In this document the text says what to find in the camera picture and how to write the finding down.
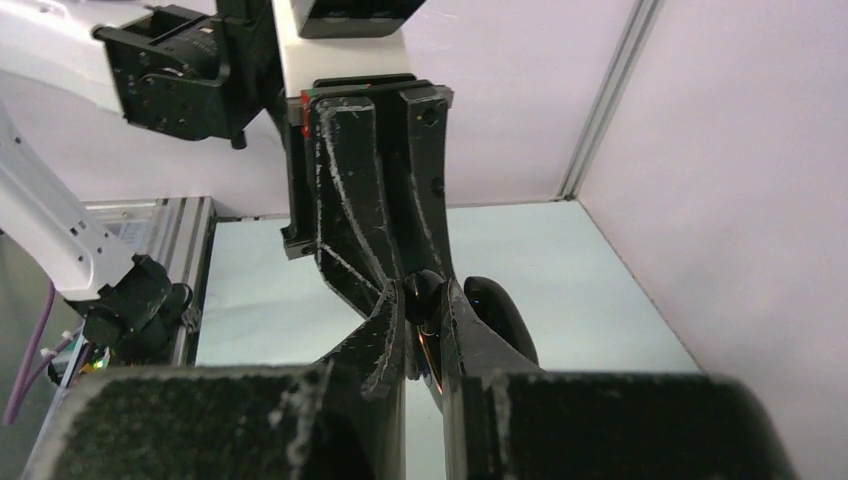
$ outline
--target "white tabletop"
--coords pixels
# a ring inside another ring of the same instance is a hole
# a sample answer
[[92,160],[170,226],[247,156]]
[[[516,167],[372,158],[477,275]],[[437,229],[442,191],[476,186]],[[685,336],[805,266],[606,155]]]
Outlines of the white tabletop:
[[[448,222],[457,275],[504,286],[543,368],[697,370],[576,202],[455,209]],[[218,225],[198,365],[311,363],[361,322],[312,259],[286,259],[286,223]],[[410,383],[406,403],[407,478],[444,478],[441,415],[429,391]]]

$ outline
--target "gray metal frame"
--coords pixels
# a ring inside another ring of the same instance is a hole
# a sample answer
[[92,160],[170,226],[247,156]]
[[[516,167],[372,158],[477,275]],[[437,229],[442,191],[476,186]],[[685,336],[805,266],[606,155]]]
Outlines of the gray metal frame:
[[636,0],[555,200],[574,200],[665,0]]
[[[186,283],[195,293],[193,306],[200,309],[206,283],[208,258],[214,232],[215,208],[211,198],[179,200],[179,230],[173,236],[169,258],[164,265],[172,282]],[[174,366],[185,365],[188,356],[189,332],[181,326],[171,356]]]

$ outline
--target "black mount bracket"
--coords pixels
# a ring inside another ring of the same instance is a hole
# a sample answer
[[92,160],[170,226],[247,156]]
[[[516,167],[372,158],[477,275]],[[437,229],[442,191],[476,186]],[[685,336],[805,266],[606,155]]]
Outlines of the black mount bracket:
[[303,38],[384,37],[396,32],[425,0],[292,0]]
[[86,319],[85,337],[112,349],[120,362],[161,361],[192,292],[185,284],[172,284],[162,265],[150,257],[136,255],[133,262],[120,283],[101,289],[97,300],[67,303]]
[[204,15],[177,6],[101,27],[126,120],[183,140],[247,146],[244,128],[283,88],[271,2],[221,0]]

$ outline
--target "cable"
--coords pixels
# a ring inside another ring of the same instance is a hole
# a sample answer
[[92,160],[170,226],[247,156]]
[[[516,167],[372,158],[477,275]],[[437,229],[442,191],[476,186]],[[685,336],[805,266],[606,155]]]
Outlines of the cable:
[[50,362],[52,362],[54,358],[56,358],[60,353],[62,353],[62,350],[68,348],[68,345],[70,345],[71,342],[74,341],[74,338],[79,336],[80,332],[82,332],[82,327],[77,328],[74,333],[65,335],[66,338],[62,340],[59,345],[56,345],[56,348],[54,348],[53,350],[47,350],[46,352],[43,352],[41,354],[41,356],[44,357],[44,360],[41,361],[41,364],[38,365],[35,371],[33,371],[27,379],[27,383],[24,386],[24,396],[26,396],[26,394],[29,392],[29,389],[32,388],[32,385],[35,383],[35,381],[38,380],[38,377],[40,377],[41,374],[44,373],[44,370],[47,369],[47,367],[50,365]]
[[38,348],[39,342],[41,342],[42,335],[44,335],[44,327],[47,326],[47,319],[50,318],[50,312],[53,310],[53,300],[55,299],[56,286],[50,281],[47,285],[47,298],[44,301],[44,308],[42,308],[41,315],[35,324],[35,329],[32,331],[32,336],[29,338],[21,366],[18,367],[18,376],[15,377],[12,394],[9,395],[9,403],[6,404],[6,411],[3,412],[3,425],[11,425],[18,416],[18,411],[21,408],[21,403],[27,391],[27,375],[30,368],[32,368],[35,351]]

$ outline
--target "bolt hole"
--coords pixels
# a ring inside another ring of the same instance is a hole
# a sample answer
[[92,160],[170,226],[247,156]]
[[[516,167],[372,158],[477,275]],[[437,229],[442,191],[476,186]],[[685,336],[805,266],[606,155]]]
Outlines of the bolt hole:
[[439,121],[439,115],[436,113],[435,109],[428,108],[424,110],[424,113],[421,114],[421,121],[424,122],[424,125],[428,127],[432,127]]
[[433,192],[433,195],[436,198],[444,199],[445,198],[445,181],[442,180],[441,177],[436,177],[430,182],[430,191]]

